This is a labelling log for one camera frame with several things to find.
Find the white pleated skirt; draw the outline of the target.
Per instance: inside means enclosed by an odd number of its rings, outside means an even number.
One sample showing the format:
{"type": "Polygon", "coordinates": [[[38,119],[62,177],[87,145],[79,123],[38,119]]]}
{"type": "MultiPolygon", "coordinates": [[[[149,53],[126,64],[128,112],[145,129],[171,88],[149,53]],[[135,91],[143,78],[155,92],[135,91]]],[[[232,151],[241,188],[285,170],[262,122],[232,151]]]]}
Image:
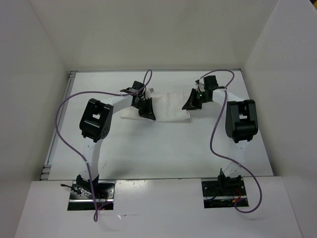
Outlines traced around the white pleated skirt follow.
{"type": "Polygon", "coordinates": [[[138,109],[134,106],[124,108],[120,111],[122,119],[147,120],[154,122],[182,122],[190,118],[190,113],[182,110],[185,104],[184,93],[153,93],[152,106],[156,120],[142,118],[138,114],[138,109]]]}

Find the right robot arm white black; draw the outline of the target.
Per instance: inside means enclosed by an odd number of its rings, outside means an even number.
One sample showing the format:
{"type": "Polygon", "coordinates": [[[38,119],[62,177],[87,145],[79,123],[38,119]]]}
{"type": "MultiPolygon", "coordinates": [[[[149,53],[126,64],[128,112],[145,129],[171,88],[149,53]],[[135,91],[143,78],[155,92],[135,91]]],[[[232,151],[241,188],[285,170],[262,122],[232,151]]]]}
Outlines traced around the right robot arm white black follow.
{"type": "Polygon", "coordinates": [[[228,195],[241,184],[242,176],[239,170],[246,171],[253,179],[255,175],[243,165],[245,150],[254,136],[258,133],[258,117],[256,103],[252,99],[241,99],[228,92],[227,83],[219,86],[216,76],[204,76],[195,81],[196,87],[191,89],[190,96],[182,110],[193,111],[203,108],[203,104],[213,102],[221,105],[219,116],[212,129],[210,150],[213,155],[230,162],[229,166],[217,177],[217,187],[211,194],[211,200],[218,195],[228,195]],[[213,148],[213,140],[220,119],[225,116],[225,133],[232,140],[236,149],[233,156],[225,156],[216,152],[213,148]]]}

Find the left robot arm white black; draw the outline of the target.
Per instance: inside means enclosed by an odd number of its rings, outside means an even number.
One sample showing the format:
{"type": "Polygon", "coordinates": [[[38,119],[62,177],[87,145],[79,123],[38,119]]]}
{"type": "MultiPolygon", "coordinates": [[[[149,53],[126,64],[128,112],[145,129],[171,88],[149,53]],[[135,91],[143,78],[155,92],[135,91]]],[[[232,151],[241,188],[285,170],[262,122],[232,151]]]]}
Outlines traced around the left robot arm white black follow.
{"type": "Polygon", "coordinates": [[[128,107],[138,110],[145,119],[156,120],[152,98],[146,95],[145,84],[134,81],[129,88],[121,90],[126,96],[114,96],[105,102],[91,98],[80,120],[79,128],[84,138],[83,156],[85,167],[76,178],[76,185],[87,198],[99,192],[98,163],[101,146],[110,132],[113,114],[128,107]]]}

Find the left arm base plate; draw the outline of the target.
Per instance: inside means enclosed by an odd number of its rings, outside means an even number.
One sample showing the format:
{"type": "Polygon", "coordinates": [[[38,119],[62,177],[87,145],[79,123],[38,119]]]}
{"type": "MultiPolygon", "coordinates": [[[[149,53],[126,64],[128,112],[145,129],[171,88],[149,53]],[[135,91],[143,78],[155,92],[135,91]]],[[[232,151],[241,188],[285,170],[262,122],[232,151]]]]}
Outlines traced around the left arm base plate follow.
{"type": "MultiPolygon", "coordinates": [[[[93,211],[94,201],[90,193],[85,192],[72,182],[72,189],[69,196],[68,211],[93,211]]],[[[101,210],[113,210],[114,204],[114,181],[99,181],[99,190],[95,192],[97,207],[102,207],[101,210]]]]}

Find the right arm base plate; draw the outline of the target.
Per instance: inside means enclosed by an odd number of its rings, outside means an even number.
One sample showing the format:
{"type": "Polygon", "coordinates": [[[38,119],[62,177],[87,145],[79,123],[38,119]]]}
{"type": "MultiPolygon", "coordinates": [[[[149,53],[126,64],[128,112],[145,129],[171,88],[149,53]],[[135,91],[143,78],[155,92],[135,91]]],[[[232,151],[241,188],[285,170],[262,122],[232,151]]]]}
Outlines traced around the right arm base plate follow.
{"type": "Polygon", "coordinates": [[[236,202],[239,208],[249,206],[243,180],[220,185],[218,179],[204,179],[201,185],[205,209],[231,208],[236,202]]]}

